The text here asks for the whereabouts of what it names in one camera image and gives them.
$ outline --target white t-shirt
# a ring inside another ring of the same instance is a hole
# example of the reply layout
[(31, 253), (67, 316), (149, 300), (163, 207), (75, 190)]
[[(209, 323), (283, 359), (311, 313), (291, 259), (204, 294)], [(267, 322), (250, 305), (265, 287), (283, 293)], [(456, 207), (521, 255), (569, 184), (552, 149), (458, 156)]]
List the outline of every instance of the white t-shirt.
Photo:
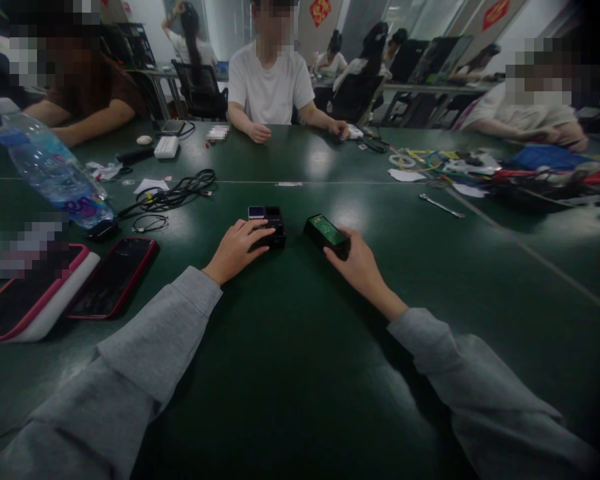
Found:
[(333, 62), (327, 67), (317, 68), (318, 65), (322, 65), (323, 63), (329, 62), (329, 55), (327, 53), (321, 53), (318, 56), (318, 61), (315, 63), (316, 69), (315, 72), (321, 75), (328, 75), (330, 77), (336, 77), (345, 68), (347, 68), (347, 61), (345, 60), (342, 53), (337, 53), (333, 58)]
[(293, 106), (300, 110), (314, 98), (307, 64), (296, 51), (283, 51), (265, 70), (253, 42), (229, 62), (229, 101), (242, 105), (252, 122), (290, 125)]
[[(342, 72), (342, 75), (340, 75), (338, 78), (336, 78), (336, 80), (333, 84), (333, 91), (338, 91), (338, 88), (340, 88), (340, 85), (342, 85), (342, 82), (344, 82), (347, 75), (360, 74), (360, 72), (362, 72), (362, 69), (367, 66), (368, 62), (369, 62), (369, 60), (367, 60), (367, 59), (351, 60), (351, 63), (346, 68), (346, 70), (344, 72)], [(383, 77), (386, 77), (387, 80), (391, 80), (391, 78), (392, 78), (391, 72), (389, 70), (387, 70), (384, 63), (380, 67), (380, 75), (382, 75)]]
[[(169, 40), (173, 44), (178, 56), (182, 59), (182, 63), (191, 64), (191, 56), (189, 55), (189, 49), (187, 48), (187, 42), (182, 35), (178, 35), (176, 32), (169, 30)], [(195, 46), (198, 48), (200, 58), (202, 59), (202, 65), (214, 66), (218, 63), (218, 58), (215, 56), (213, 47), (210, 43), (202, 41), (200, 39), (195, 40)]]
[(498, 120), (523, 131), (556, 127), (577, 121), (575, 110), (568, 105), (559, 105), (556, 101), (550, 104), (533, 101), (533, 93), (518, 93), (518, 95), (526, 95), (529, 98), (524, 104), (516, 102), (515, 94), (507, 92), (506, 82), (502, 82), (482, 97), (462, 124), (461, 129), (482, 119)]

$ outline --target wrench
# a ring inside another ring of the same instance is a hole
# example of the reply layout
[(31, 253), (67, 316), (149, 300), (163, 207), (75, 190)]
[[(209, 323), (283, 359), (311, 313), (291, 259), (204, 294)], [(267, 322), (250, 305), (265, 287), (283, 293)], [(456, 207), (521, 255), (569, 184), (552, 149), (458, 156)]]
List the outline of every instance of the wrench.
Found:
[(444, 205), (441, 205), (440, 203), (431, 200), (426, 193), (423, 193), (422, 195), (420, 195), (420, 198), (422, 198), (422, 200), (426, 200), (429, 203), (434, 204), (438, 208), (442, 208), (442, 210), (444, 210), (444, 211), (448, 211), (450, 214), (452, 214), (456, 218), (465, 218), (465, 215), (463, 215), (462, 213), (454, 212), (453, 210), (446, 208)]

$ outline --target black box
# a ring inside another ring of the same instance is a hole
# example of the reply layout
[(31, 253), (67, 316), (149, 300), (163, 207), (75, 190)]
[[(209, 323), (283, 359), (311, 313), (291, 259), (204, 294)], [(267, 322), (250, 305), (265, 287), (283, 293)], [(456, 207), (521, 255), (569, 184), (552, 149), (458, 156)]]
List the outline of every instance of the black box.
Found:
[(275, 232), (258, 240), (256, 243), (253, 244), (249, 251), (256, 250), (260, 247), (269, 247), (272, 250), (283, 249), (287, 242), (287, 231), (285, 230), (285, 222), (282, 218), (282, 212), (280, 212), (280, 207), (250, 207), (249, 210), (254, 208), (264, 209), (264, 217), (249, 216), (249, 220), (264, 218), (264, 220), (268, 220), (269, 222), (260, 228), (275, 228)]
[(347, 261), (351, 251), (351, 240), (322, 215), (307, 219), (305, 233), (322, 250), (328, 247), (342, 260)]

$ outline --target long black hair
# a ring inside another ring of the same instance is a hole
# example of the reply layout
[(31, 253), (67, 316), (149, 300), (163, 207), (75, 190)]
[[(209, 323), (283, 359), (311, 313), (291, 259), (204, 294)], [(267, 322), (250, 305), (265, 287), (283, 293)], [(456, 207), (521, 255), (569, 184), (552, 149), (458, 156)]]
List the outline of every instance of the long black hair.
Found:
[(500, 51), (501, 51), (500, 45), (498, 45), (496, 43), (491, 43), (491, 44), (487, 45), (485, 48), (483, 48), (482, 50), (480, 50), (480, 53), (478, 53), (473, 58), (473, 60), (470, 60), (470, 62), (468, 62), (468, 64), (463, 65), (462, 68), (468, 67), (469, 71), (467, 73), (471, 73), (474, 70), (484, 68), (484, 67), (486, 67), (486, 65), (483, 65), (485, 59), (489, 58), (489, 60), (491, 60), (491, 58), (496, 56), (498, 53), (500, 53)]
[(333, 31), (333, 35), (331, 36), (331, 40), (329, 42), (329, 49), (327, 53), (333, 52), (334, 54), (340, 53), (342, 49), (342, 35), (338, 30)]
[(189, 50), (189, 58), (194, 67), (202, 65), (202, 57), (198, 52), (198, 47), (195, 44), (195, 39), (200, 33), (200, 16), (196, 12), (193, 5), (185, 2), (185, 12), (180, 16), (182, 30), (185, 32), (185, 42), (187, 50)]
[(362, 69), (364, 75), (378, 75), (382, 68), (382, 54), (387, 42), (389, 26), (386, 22), (378, 22), (367, 34), (360, 58), (367, 59), (367, 64)]

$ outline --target hand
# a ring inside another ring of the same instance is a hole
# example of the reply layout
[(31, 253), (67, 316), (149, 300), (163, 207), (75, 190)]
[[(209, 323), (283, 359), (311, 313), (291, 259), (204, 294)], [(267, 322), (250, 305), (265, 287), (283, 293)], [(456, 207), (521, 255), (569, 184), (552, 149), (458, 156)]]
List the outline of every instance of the hand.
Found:
[(342, 140), (349, 138), (351, 135), (347, 122), (343, 120), (334, 120), (329, 126), (329, 131), (337, 135), (338, 138), (342, 138)]
[(342, 261), (333, 250), (325, 247), (327, 260), (360, 295), (369, 300), (389, 321), (400, 318), (409, 307), (388, 288), (380, 275), (373, 252), (363, 240), (360, 232), (344, 227), (339, 229), (351, 239), (349, 258), (347, 261)]
[(589, 139), (580, 133), (563, 133), (558, 140), (558, 145), (568, 148), (570, 152), (581, 153), (589, 148)]
[(536, 130), (522, 132), (516, 140), (523, 142), (547, 143), (554, 144), (558, 142), (560, 132), (552, 127), (544, 127)]
[(234, 278), (248, 264), (269, 250), (269, 247), (260, 247), (249, 252), (254, 243), (275, 232), (275, 229), (256, 230), (267, 222), (268, 220), (238, 220), (227, 230), (211, 262), (202, 272), (221, 287)]
[(271, 138), (271, 130), (259, 123), (252, 123), (247, 135), (256, 143), (264, 143)]

